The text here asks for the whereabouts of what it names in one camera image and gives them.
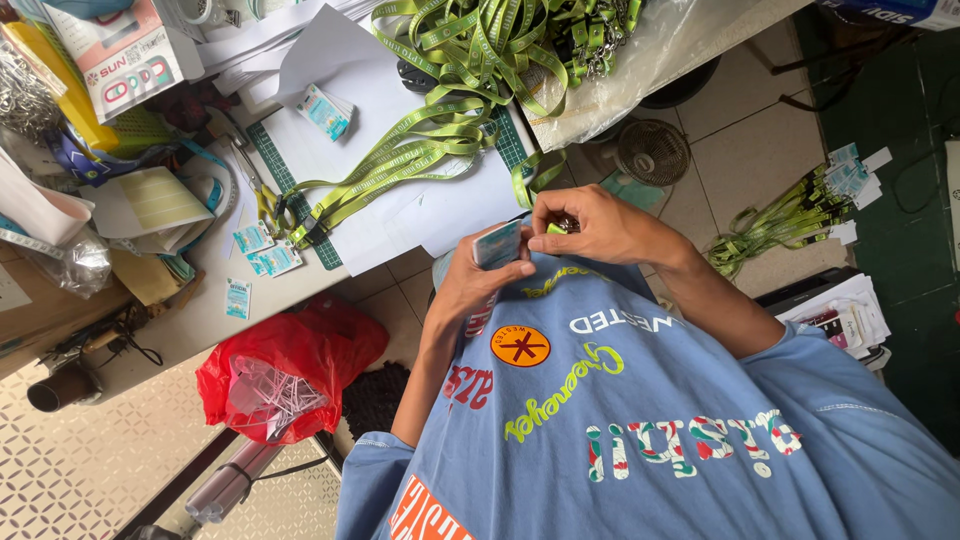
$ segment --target orange circle logo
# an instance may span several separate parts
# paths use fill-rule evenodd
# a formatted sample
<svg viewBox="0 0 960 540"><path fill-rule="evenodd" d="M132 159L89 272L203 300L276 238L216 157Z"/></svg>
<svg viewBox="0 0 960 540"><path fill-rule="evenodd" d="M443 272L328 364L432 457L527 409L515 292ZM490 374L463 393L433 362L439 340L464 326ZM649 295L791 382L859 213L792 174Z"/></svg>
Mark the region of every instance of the orange circle logo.
<svg viewBox="0 0 960 540"><path fill-rule="evenodd" d="M490 338L493 355L517 367L533 367L550 356L550 341L535 328L507 326Z"/></svg>

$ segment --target green lanyard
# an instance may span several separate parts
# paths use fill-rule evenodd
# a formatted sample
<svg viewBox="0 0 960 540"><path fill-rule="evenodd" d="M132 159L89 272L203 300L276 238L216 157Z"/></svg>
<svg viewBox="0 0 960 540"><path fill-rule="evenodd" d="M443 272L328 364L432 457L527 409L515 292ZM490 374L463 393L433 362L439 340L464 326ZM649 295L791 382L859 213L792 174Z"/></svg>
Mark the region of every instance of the green lanyard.
<svg viewBox="0 0 960 540"><path fill-rule="evenodd" d="M275 214L282 213L286 201L303 189L335 186L289 234L289 239L303 249L319 240L320 232L336 227L404 180L448 180L469 169L476 152L494 144L499 135L486 135L480 129L490 117L491 103L506 105L516 97L539 116L563 113L569 77L579 68L571 62L564 65L538 43L548 30L578 32L578 24L592 17L590 28L600 34L585 39L574 52L584 58L600 58L612 68L611 39L622 44L636 25L640 3L641 0L630 0L629 4L627 0L540 0L539 11L536 0L394 0L379 5L372 13L373 34L399 57L437 79L438 84L426 94L426 106L397 122L342 182L303 182L283 194ZM409 21L397 25L395 35L388 36L376 27L378 19L399 15L409 17ZM401 31L406 36L399 36ZM550 110L520 80L520 74L531 62L553 73L564 90L564 97ZM588 69L584 74L595 73ZM501 96L500 82L513 95ZM477 97L439 102L453 90ZM426 120L439 128L418 130L417 126ZM425 138L401 144L410 135ZM447 156L460 157L456 172L425 172ZM542 159L542 152L537 151L511 171L516 199L523 208L531 208L536 193L563 170L561 161L525 186L521 170L536 166Z"/></svg>
<svg viewBox="0 0 960 540"><path fill-rule="evenodd" d="M730 223L732 234L718 236L710 248L710 264L721 275L735 276L744 260L778 245L800 249L827 239L826 233L795 239L843 223L844 214L852 208L851 200L832 195L824 184L826 170L825 164L819 165L763 211L749 208L738 213ZM751 217L748 228L738 228L740 222Z"/></svg>

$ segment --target red plastic bag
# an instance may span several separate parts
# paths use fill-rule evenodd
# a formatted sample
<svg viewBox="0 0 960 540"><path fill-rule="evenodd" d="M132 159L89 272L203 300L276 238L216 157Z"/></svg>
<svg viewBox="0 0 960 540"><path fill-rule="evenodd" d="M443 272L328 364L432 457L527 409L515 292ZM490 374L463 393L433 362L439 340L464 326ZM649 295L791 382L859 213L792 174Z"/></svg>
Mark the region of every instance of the red plastic bag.
<svg viewBox="0 0 960 540"><path fill-rule="evenodd" d="M329 399L297 418L278 444L299 442L319 430L334 431L340 422L344 387L383 355L389 340L379 323L355 307L333 295L318 294L304 310L278 313L213 350L196 372L206 423L213 426L228 419L229 359L242 355L306 379ZM266 425L247 426L250 423L248 416L235 414L228 427L266 443Z"/></svg>

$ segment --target man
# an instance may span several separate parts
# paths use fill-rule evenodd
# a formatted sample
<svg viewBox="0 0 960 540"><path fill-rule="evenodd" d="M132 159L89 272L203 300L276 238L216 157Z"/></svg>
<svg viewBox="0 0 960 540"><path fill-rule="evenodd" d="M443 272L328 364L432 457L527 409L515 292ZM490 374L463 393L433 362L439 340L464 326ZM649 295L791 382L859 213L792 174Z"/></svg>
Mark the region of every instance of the man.
<svg viewBox="0 0 960 540"><path fill-rule="evenodd" d="M579 233L545 233L564 215ZM541 193L532 225L499 270L460 242L391 433L347 458L337 538L960 535L957 462L821 331L599 187Z"/></svg>

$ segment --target sleeve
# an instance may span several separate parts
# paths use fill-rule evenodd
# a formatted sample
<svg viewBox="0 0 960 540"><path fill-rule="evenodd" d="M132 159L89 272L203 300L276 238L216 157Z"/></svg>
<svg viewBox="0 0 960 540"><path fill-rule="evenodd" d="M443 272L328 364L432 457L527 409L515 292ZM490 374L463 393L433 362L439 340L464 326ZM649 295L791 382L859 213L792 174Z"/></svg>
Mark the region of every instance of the sleeve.
<svg viewBox="0 0 960 540"><path fill-rule="evenodd" d="M960 466L860 362L796 323L742 361L801 437L851 538L955 537Z"/></svg>
<svg viewBox="0 0 960 540"><path fill-rule="evenodd" d="M374 538L403 482L414 448L390 433L364 433L344 460L337 540Z"/></svg>

